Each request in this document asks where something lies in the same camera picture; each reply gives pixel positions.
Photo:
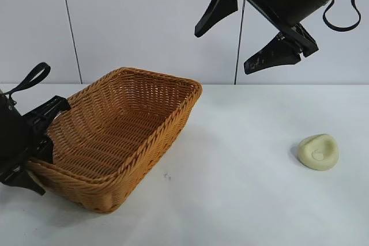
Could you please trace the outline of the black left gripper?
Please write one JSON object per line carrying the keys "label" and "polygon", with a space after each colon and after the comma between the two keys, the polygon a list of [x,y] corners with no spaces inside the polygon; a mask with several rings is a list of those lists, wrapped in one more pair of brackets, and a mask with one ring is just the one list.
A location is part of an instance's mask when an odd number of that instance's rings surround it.
{"label": "black left gripper", "polygon": [[8,97],[1,96],[2,184],[25,188],[39,195],[46,193],[25,170],[25,166],[32,158],[53,163],[54,144],[47,130],[57,115],[68,110],[68,101],[61,96],[54,96],[21,115]]}

